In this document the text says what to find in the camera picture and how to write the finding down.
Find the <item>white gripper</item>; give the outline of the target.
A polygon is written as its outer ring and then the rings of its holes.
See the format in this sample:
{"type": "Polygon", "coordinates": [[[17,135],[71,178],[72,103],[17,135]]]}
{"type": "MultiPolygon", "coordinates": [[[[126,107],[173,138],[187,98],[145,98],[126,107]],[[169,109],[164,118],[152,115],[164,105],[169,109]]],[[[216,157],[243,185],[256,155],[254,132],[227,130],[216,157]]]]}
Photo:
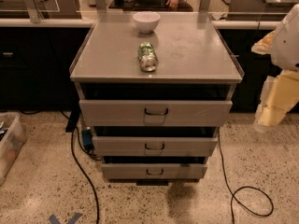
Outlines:
{"type": "Polygon", "coordinates": [[[296,4],[272,31],[256,42],[251,51],[269,54],[272,63],[282,71],[277,77],[268,76],[263,84],[260,104],[255,113],[254,129],[267,133],[284,120],[299,103],[299,4],[296,4]]]}

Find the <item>person's hand in background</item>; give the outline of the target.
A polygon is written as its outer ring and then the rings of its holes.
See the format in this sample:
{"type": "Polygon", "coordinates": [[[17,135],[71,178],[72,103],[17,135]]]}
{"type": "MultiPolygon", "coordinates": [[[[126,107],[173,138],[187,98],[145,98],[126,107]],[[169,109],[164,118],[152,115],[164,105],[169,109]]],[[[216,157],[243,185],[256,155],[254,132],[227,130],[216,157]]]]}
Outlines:
{"type": "Polygon", "coordinates": [[[179,0],[167,0],[166,5],[171,10],[177,10],[178,9],[178,3],[179,3],[179,0]]]}

